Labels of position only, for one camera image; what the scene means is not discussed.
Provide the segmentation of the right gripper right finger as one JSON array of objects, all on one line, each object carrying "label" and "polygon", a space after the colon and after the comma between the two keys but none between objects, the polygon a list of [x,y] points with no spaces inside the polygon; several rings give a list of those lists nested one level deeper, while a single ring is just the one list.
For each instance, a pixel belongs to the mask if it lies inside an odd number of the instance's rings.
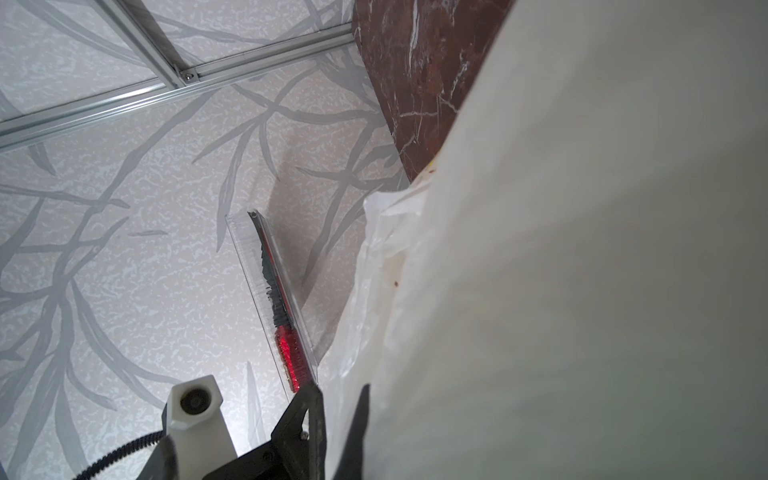
[{"label": "right gripper right finger", "polygon": [[370,416],[370,385],[360,392],[349,432],[339,460],[334,480],[361,480],[363,478],[364,439]]}]

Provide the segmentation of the white printed plastic bag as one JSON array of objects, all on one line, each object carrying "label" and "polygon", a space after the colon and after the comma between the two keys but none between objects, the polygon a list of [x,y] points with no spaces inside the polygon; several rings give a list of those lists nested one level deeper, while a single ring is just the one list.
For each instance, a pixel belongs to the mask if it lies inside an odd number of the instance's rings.
[{"label": "white printed plastic bag", "polygon": [[328,476],[766,477],[765,2],[517,2],[365,213]]}]

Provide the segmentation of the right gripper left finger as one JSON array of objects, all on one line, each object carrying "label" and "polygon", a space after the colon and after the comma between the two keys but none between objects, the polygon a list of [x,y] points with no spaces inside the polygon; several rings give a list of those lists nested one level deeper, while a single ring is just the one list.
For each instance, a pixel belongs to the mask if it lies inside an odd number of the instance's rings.
[{"label": "right gripper left finger", "polygon": [[324,479],[326,422],[323,395],[313,383],[294,395],[270,440],[205,475],[207,479]]}]

